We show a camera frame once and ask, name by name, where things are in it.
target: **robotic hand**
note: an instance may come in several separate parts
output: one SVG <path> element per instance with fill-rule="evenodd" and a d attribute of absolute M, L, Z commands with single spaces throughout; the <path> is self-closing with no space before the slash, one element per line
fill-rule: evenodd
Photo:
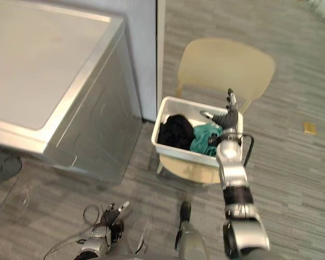
<path fill-rule="evenodd" d="M 200 112 L 223 128 L 223 134 L 210 137 L 209 144 L 217 146 L 220 183 L 225 200 L 227 222 L 223 226 L 224 248 L 230 259 L 246 255 L 249 257 L 251 252 L 262 256 L 270 250 L 270 244 L 254 206 L 246 171 L 241 162 L 242 133 L 237 133 L 238 111 L 235 94 L 229 89 L 228 95 L 229 112 L 226 115 Z"/>
<path fill-rule="evenodd" d="M 116 243 L 124 231 L 124 223 L 117 220 L 119 214 L 127 208 L 129 202 L 125 202 L 119 208 L 114 208 L 114 203 L 103 211 L 100 222 L 95 224 L 90 237 L 85 241 L 80 254 L 74 260 L 87 260 L 103 257 L 111 249 L 112 243 Z"/>

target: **black cable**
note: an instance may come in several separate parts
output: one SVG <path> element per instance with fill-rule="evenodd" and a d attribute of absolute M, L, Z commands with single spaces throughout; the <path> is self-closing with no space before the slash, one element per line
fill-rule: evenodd
<path fill-rule="evenodd" d="M 142 244 L 140 245 L 140 247 L 136 250 L 135 254 L 137 254 L 142 248 L 143 248 L 143 245 L 145 244 L 145 240 L 143 239 L 142 240 Z"/>
<path fill-rule="evenodd" d="M 58 251 L 60 248 L 63 248 L 63 247 L 65 247 L 65 246 L 67 246 L 67 245 L 71 245 L 71 244 L 73 244 L 73 243 L 78 243 L 78 240 L 77 240 L 77 241 L 72 241 L 72 242 L 67 243 L 67 244 L 65 244 L 65 245 L 61 245 L 61 246 L 59 246 L 58 248 L 54 249 L 54 250 L 51 251 L 51 252 L 48 251 L 48 252 L 44 255 L 43 260 L 46 260 L 46 257 L 47 257 L 47 256 L 49 256 L 50 254 L 54 253 L 55 251 Z"/>
<path fill-rule="evenodd" d="M 247 166 L 247 163 L 250 159 L 250 155 L 251 152 L 253 150 L 253 146 L 254 146 L 254 136 L 252 136 L 251 134 L 243 134 L 243 137 L 250 137 L 251 141 L 250 141 L 250 146 L 249 146 L 249 150 L 247 152 L 247 155 L 245 156 L 245 160 L 244 160 L 244 168 Z"/>
<path fill-rule="evenodd" d="M 95 208 L 95 209 L 97 210 L 97 217 L 96 217 L 95 222 L 93 222 L 93 223 L 90 222 L 90 221 L 86 218 L 86 212 L 87 212 L 87 210 L 89 210 L 90 208 Z M 62 244 L 64 241 L 70 240 L 72 237 L 79 236 L 80 234 L 83 234 L 83 233 L 84 233 L 85 231 L 87 231 L 89 228 L 93 228 L 94 225 L 96 224 L 96 222 L 98 222 L 98 220 L 99 220 L 99 216 L 100 216 L 100 210 L 99 210 L 99 207 L 96 206 L 96 205 L 88 205 L 88 206 L 84 209 L 84 211 L 83 211 L 83 220 L 84 220 L 84 222 L 87 223 L 90 227 L 87 227 L 87 229 L 81 231 L 80 233 L 77 233 L 77 234 L 75 234 L 75 235 L 72 235 L 72 236 L 66 238 L 65 240 L 63 240 L 63 241 L 61 241 L 61 242 L 58 242 L 56 245 L 54 245 L 52 248 L 50 248 L 50 249 L 48 250 L 48 252 L 47 252 L 47 253 L 44 255 L 44 257 L 43 257 L 43 260 L 46 260 L 46 257 L 47 257 L 48 255 L 54 253 L 55 251 L 58 251 L 60 248 L 63 248 L 63 247 L 65 247 L 65 246 L 67 246 L 67 245 L 71 245 L 71 244 L 73 244 L 73 243 L 84 244 L 85 241 L 86 241 L 86 239 L 78 239 L 78 240 L 76 240 L 76 241 L 72 241 L 72 242 L 69 242 L 69 243 L 67 243 L 67 244 L 64 244 L 64 245 L 58 246 L 56 249 L 54 249 L 57 245 Z"/>
<path fill-rule="evenodd" d="M 89 210 L 89 209 L 91 209 L 91 208 L 94 208 L 94 209 L 97 210 L 97 217 L 96 217 L 96 220 L 95 220 L 94 222 L 90 222 L 90 221 L 87 220 L 87 218 L 86 218 L 86 212 L 87 212 L 87 210 Z M 100 216 L 100 210 L 99 210 L 99 207 L 96 206 L 96 205 L 93 205 L 93 204 L 92 204 L 92 205 L 88 205 L 88 206 L 83 210 L 83 220 L 84 220 L 84 222 L 85 222 L 86 224 L 92 226 L 92 227 L 94 227 L 94 225 L 96 224 L 96 222 L 98 222 L 98 220 L 99 220 L 99 216 Z"/>

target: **green cloth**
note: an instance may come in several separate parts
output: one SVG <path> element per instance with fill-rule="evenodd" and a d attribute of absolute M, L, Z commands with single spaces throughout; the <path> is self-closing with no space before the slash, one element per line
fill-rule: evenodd
<path fill-rule="evenodd" d="M 190 151 L 215 157 L 217 148 L 208 145 L 208 138 L 212 134 L 219 136 L 222 134 L 222 131 L 220 126 L 218 127 L 212 123 L 194 127 L 195 139 L 190 145 Z"/>

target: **chair backrest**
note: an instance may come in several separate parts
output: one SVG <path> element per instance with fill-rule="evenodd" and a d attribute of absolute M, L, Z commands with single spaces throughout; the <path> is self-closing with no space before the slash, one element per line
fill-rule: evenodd
<path fill-rule="evenodd" d="M 223 38 L 200 38 L 185 49 L 178 70 L 181 95 L 184 85 L 212 88 L 245 99 L 242 112 L 266 90 L 275 71 L 268 54 L 241 42 Z"/>

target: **plastic chair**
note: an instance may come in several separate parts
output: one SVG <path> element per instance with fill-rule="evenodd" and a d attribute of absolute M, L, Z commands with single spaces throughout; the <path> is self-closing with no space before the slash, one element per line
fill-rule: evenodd
<path fill-rule="evenodd" d="M 232 88 L 236 97 L 245 100 L 239 111 L 266 90 L 275 71 L 275 62 L 268 54 L 247 44 L 223 38 L 200 38 L 185 49 L 178 70 L 180 98 L 183 86 L 216 89 L 227 92 Z M 218 183 L 218 168 L 183 161 L 166 155 L 159 156 L 157 174 L 166 168 L 173 174 L 204 184 Z"/>

